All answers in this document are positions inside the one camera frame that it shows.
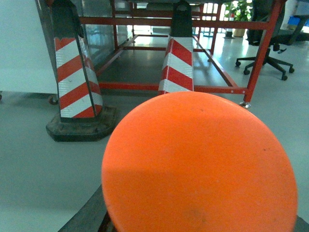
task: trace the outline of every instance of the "orange disc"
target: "orange disc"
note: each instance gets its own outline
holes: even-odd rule
[[[102,165],[119,232],[291,232],[297,191],[269,128],[198,92],[155,97],[116,127]]]

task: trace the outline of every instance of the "potted plant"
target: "potted plant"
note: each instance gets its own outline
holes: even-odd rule
[[[234,14],[235,21],[247,22],[251,20],[252,0],[239,0],[225,4],[225,17]],[[243,37],[245,29],[235,29],[234,36]]]

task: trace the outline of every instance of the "office chair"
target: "office chair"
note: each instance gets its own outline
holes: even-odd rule
[[[272,1],[268,0],[255,0],[253,1],[253,15],[252,15],[252,21],[266,21],[268,14],[271,12],[271,4]],[[280,66],[281,65],[287,65],[290,66],[289,73],[294,72],[293,64],[287,63],[285,61],[275,59],[269,56],[270,53],[270,47],[273,46],[273,51],[278,51],[278,53],[284,52],[286,49],[282,50],[280,49],[280,44],[284,45],[291,45],[295,41],[308,41],[309,40],[309,33],[302,33],[301,30],[306,23],[306,21],[309,19],[309,15],[294,15],[294,17],[297,17],[300,19],[300,22],[298,23],[296,29],[294,31],[289,30],[281,30],[281,24],[284,18],[284,10],[283,8],[282,12],[280,13],[274,32],[272,34],[272,38],[269,43],[269,47],[267,49],[267,53],[265,55],[265,59],[263,62],[263,65],[270,64],[280,72],[282,72],[281,80],[285,81],[287,80],[286,76],[286,70]],[[263,31],[262,30],[248,30],[248,42],[249,45],[258,46],[260,44],[261,38],[262,38]],[[240,66],[240,60],[253,60],[255,61],[256,57],[248,57],[248,58],[238,58],[236,60],[236,66]],[[247,65],[245,67],[245,70],[243,73],[245,75],[248,75],[250,71],[248,70],[249,67],[252,67],[254,65],[254,62]]]

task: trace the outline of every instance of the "red and white striped cone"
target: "red and white striped cone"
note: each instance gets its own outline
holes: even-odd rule
[[[192,53],[191,6],[182,0],[174,5],[159,94],[194,90]]]
[[[55,141],[95,141],[112,132],[114,107],[103,105],[75,5],[52,5],[60,113],[46,129]]]
[[[234,21],[234,14],[231,14],[231,16],[228,19],[229,21]],[[232,28],[227,28],[225,32],[225,39],[233,39],[233,29]]]
[[[78,38],[82,56],[75,38],[61,40],[55,38],[59,106],[62,118],[95,117],[103,107],[88,50],[83,38]]]

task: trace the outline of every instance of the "metal table frame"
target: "metal table frame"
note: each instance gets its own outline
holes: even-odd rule
[[[195,91],[207,93],[230,93],[243,94],[243,106],[249,105],[252,99],[254,88],[258,79],[258,75],[263,65],[264,57],[266,55],[271,35],[275,28],[278,15],[281,12],[286,0],[274,0],[272,4],[272,12],[268,17],[267,22],[239,22],[239,21],[219,21],[221,4],[218,6],[218,13],[205,14],[202,12],[192,12],[192,16],[215,16],[216,20],[193,20],[193,27],[199,28],[215,28],[215,33],[212,39],[211,49],[203,48],[198,42],[198,37],[193,38],[197,41],[200,49],[194,49],[195,52],[205,52],[209,61],[215,66],[221,77],[226,82],[227,86],[194,86]],[[145,11],[137,9],[136,3],[130,3],[130,11],[117,11],[115,9],[115,2],[111,0],[112,17],[80,17],[82,24],[96,24],[96,25],[113,25],[115,52],[107,58],[107,61],[96,71],[97,76],[102,72],[124,51],[124,50],[153,50],[165,51],[163,47],[138,47],[130,46],[138,36],[161,36],[161,35],[134,35],[123,45],[118,45],[117,42],[117,25],[145,25],[145,26],[161,26],[169,27],[171,25],[172,12],[169,11]],[[119,17],[119,15],[130,15],[130,17]],[[256,60],[251,72],[248,84],[246,87],[239,87],[231,76],[224,70],[224,68],[213,58],[213,51],[215,46],[215,39],[218,28],[232,28],[232,29],[262,29],[264,30],[262,40],[260,42]],[[119,82],[99,82],[100,88],[108,89],[133,89],[133,90],[153,90],[158,91],[159,84],[145,84],[145,83],[119,83]]]

